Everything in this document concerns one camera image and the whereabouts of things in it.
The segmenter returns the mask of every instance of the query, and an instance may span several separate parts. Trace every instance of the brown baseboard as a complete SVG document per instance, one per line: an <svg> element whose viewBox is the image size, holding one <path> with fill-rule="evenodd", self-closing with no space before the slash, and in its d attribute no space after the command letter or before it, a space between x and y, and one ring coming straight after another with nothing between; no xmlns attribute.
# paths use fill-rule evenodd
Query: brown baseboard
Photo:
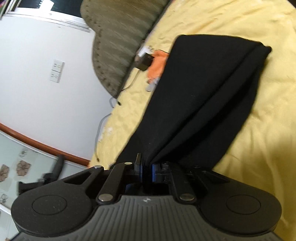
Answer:
<svg viewBox="0 0 296 241"><path fill-rule="evenodd" d="M84 159L84 158L81 158L78 156L74 156L74 155L69 154L67 152L63 152L63 151L58 150L56 148L53 148L53 147L47 146L43 143L40 143L38 141L35 141L29 137L22 135L21 133L18 133L16 131L10 129L9 127L7 127L1 123L0 123L0 130L5 132L6 134L10 135L11 137L18 139L19 141L22 141L32 147L35 147L41 151L47 152L47 153L52 154L54 156L62 154L65 156L65 159L68 161L71 161L71 162L74 162L74 163L77 163L77 164L80 164L80 165L83 165L86 167L89 164L89 160L87 160L87 159Z"/></svg>

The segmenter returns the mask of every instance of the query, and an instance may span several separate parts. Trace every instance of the cable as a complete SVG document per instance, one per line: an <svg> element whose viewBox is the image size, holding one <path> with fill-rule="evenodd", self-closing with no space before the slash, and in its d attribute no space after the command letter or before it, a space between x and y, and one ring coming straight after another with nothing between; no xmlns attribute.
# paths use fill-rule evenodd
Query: cable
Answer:
<svg viewBox="0 0 296 241"><path fill-rule="evenodd" d="M136 75L135 75L133 81L131 82L131 84L130 84L128 87L126 87L125 89L122 89L122 90L120 91L120 93L123 92L123 91L125 91L125 90L127 90L127 89L129 89L130 87L132 87L132 85L133 85L134 82L136 81L136 79L137 79L139 73L140 73L140 70L138 70L138 72L136 73ZM111 107L114 109L114 106L113 106L113 104L112 104L112 99L113 99L113 97L111 97L111 98L109 99L109 104L110 104ZM97 154L98 139L99 139L99 135L100 135L100 130L101 130L101 127L102 127L103 121L104 121L107 117L109 117L110 115L112 115L112 113L110 113L110 114L104 116L104 117L100 120L100 123L99 123L99 126L98 126L98 130L97 130L97 132L96 132L96 138L95 138L95 141L94 141L94 155L95 155L96 160L97 160L98 162L100 162L100 159L98 158L98 154Z"/></svg>

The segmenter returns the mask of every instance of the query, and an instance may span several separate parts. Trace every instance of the bed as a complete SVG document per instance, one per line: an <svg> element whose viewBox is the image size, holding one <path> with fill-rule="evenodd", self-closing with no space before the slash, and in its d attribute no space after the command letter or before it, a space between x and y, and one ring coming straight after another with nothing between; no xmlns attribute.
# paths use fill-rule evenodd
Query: bed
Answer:
<svg viewBox="0 0 296 241"><path fill-rule="evenodd" d="M271 46L253 110L214 171L274 194L282 205L275 230L296 240L296 10L286 0L174 0L146 39L170 52L180 34L239 36ZM133 81L133 70L126 86ZM97 145L108 169L136 130L151 93L147 73L122 92ZM95 157L90 166L97 165Z"/></svg>

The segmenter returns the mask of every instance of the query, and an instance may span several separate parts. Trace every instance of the folded black garment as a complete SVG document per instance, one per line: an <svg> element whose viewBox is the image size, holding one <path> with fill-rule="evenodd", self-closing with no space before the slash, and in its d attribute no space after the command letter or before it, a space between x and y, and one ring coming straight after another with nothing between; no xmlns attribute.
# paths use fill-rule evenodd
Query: folded black garment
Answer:
<svg viewBox="0 0 296 241"><path fill-rule="evenodd" d="M117 159L212 168L254 103L271 47L231 36L181 35L143 119Z"/></svg>

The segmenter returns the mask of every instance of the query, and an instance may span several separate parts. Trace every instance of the white wall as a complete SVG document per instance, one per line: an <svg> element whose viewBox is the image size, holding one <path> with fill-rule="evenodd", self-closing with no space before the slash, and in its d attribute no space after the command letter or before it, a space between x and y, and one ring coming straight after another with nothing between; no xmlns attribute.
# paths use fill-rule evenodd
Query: white wall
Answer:
<svg viewBox="0 0 296 241"><path fill-rule="evenodd" d="M111 97L91 62L94 32L41 20L0 21L0 123L34 140L90 159ZM53 60L65 62L60 83Z"/></svg>

